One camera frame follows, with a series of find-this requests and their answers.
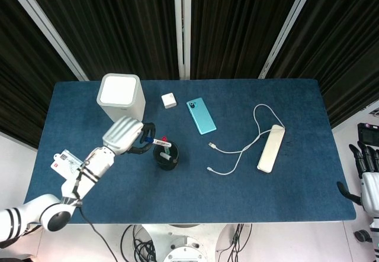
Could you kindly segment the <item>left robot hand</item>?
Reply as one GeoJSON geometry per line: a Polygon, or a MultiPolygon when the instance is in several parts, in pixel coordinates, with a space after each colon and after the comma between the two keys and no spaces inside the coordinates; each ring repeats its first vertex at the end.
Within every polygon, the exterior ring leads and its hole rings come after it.
{"type": "Polygon", "coordinates": [[[155,125],[152,122],[142,123],[131,117],[121,117],[103,135],[103,146],[109,148],[115,155],[124,153],[143,154],[147,152],[152,143],[147,143],[143,147],[134,147],[134,142],[140,138],[140,144],[148,137],[155,137],[155,125]]]}

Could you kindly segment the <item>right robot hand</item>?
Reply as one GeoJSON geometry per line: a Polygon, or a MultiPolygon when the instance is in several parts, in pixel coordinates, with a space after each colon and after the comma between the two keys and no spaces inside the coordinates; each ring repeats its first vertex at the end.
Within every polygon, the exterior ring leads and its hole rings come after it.
{"type": "Polygon", "coordinates": [[[378,218],[378,150],[358,141],[349,145],[355,159],[358,177],[361,182],[361,194],[353,195],[342,182],[336,182],[341,195],[353,203],[362,206],[365,212],[378,218]]]}

